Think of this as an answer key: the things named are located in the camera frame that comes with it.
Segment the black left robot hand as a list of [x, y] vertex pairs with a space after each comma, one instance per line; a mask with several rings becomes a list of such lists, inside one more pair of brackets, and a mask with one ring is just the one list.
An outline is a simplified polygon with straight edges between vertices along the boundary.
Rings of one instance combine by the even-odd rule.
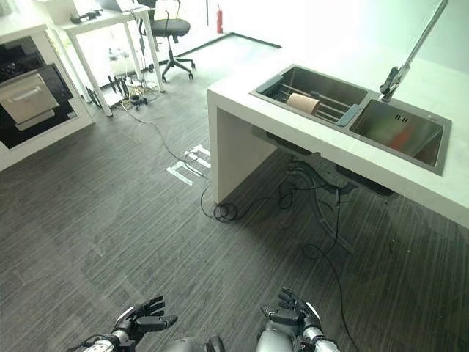
[[146, 333], [169, 329], [179, 320], [179, 317], [167, 315], [165, 307], [163, 295], [134, 304], [118, 316], [112, 332], [123, 331], [134, 340], [137, 337], [143, 337]]

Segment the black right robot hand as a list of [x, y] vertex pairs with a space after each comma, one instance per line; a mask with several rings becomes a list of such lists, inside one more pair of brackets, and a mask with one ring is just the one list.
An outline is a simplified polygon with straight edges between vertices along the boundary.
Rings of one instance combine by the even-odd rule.
[[294, 328], [300, 333], [309, 328], [322, 331], [322, 322], [316, 309], [291, 288], [282, 287], [278, 294], [278, 304], [264, 304], [260, 310], [270, 322]]

